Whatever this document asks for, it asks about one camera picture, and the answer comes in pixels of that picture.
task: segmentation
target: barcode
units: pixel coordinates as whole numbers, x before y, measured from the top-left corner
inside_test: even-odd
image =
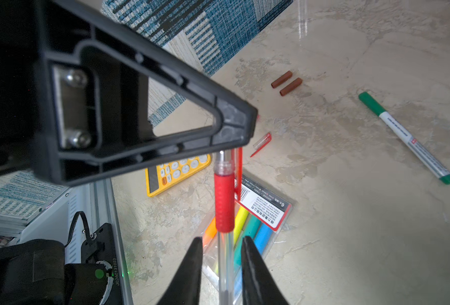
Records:
[[[247,196],[248,193],[249,193],[249,189],[242,187],[242,192],[240,192],[240,200],[243,200]]]

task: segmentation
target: yellow calculator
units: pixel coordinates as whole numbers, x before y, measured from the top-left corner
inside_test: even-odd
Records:
[[[145,169],[147,195],[154,197],[169,187],[191,177],[211,163],[210,155],[201,155]]]

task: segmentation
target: marker label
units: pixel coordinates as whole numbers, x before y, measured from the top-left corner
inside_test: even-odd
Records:
[[[414,138],[397,120],[387,111],[379,115],[381,120],[396,133],[396,135],[411,149],[411,151],[426,165],[427,168],[437,177],[449,175],[450,172],[440,163],[427,149]]]

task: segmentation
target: black plastic bracket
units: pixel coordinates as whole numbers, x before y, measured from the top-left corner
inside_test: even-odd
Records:
[[[0,79],[16,82],[0,82],[0,104],[19,101],[14,117],[25,129],[9,124],[0,138],[0,173],[23,167],[26,143],[39,178],[75,186],[241,147],[253,136],[256,108],[133,30],[76,0],[11,3],[0,0],[0,23],[10,21],[0,27]],[[7,61],[2,51],[14,55]],[[149,78],[208,111],[213,125],[156,137]],[[7,136],[17,130],[22,136]]]

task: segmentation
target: brown eraser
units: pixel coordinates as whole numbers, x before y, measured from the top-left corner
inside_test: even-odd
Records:
[[[272,88],[276,88],[283,82],[289,80],[291,78],[291,76],[293,76],[293,72],[287,71],[286,73],[283,74],[283,76],[281,76],[280,78],[278,78],[277,80],[275,80],[271,83]]]
[[[289,85],[284,87],[281,91],[279,91],[279,94],[281,94],[281,96],[284,96],[284,95],[288,94],[289,92],[293,91],[294,89],[296,89],[296,87],[298,87],[302,83],[303,83],[303,80],[301,78],[297,78],[293,82],[291,82]]]

